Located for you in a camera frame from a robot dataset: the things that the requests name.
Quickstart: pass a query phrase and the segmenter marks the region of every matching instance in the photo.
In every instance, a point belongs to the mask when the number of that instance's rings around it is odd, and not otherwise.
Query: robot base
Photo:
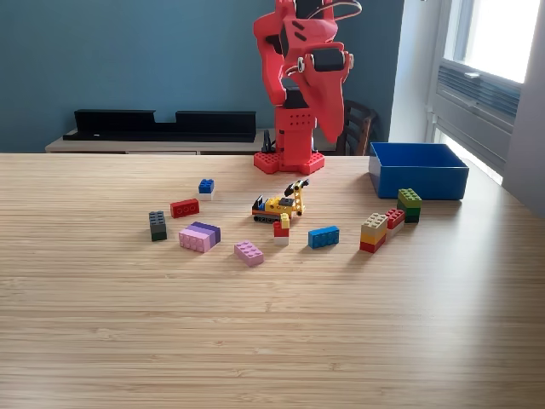
[[[310,175],[325,166],[325,156],[321,153],[313,153],[305,164],[285,166],[280,164],[278,153],[258,152],[254,155],[254,166],[268,175],[276,172],[299,172],[303,175]]]

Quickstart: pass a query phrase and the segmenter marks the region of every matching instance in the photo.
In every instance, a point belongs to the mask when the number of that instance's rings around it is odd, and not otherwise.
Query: purple lego brick
[[[210,250],[210,236],[184,229],[179,234],[180,247],[206,253]]]
[[[236,244],[235,254],[245,262],[248,267],[262,264],[265,261],[263,253],[249,241],[241,241]]]
[[[207,230],[214,230],[215,231],[215,243],[218,244],[221,242],[221,229],[217,228],[216,226],[211,226],[209,224],[194,222],[192,226],[197,226],[198,228],[206,228]]]
[[[214,247],[216,245],[216,242],[215,242],[215,231],[213,230],[208,230],[208,228],[198,228],[197,226],[187,226],[186,227],[187,230],[192,230],[193,232],[199,232],[199,233],[202,233],[202,234],[206,234],[207,236],[209,236],[210,238],[210,248]]]

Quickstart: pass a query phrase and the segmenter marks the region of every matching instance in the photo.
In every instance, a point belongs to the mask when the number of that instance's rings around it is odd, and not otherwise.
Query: window
[[[540,0],[454,0],[445,58],[525,81]]]
[[[456,154],[458,158],[460,158],[464,162],[469,161],[473,163],[475,166],[481,169],[490,179],[495,181],[498,185],[502,185],[503,178],[497,172],[491,169],[490,166],[487,166],[485,162],[470,153],[466,148],[457,143],[454,139],[449,137],[445,132],[440,129],[436,129],[435,138],[437,139],[437,143],[446,144],[450,148],[450,150]]]
[[[540,0],[444,0],[427,141],[447,130],[502,174]]]

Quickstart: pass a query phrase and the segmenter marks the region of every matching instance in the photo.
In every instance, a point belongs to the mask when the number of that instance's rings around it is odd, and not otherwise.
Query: wooden chair
[[[344,130],[337,140],[336,155],[366,156],[376,112],[357,102],[346,100],[344,118]]]

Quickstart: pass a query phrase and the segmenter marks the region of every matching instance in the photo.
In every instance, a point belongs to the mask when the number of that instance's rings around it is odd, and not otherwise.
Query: blue bin
[[[381,199],[396,199],[411,188],[424,200],[460,200],[469,168],[447,147],[436,143],[371,143],[369,172]]]

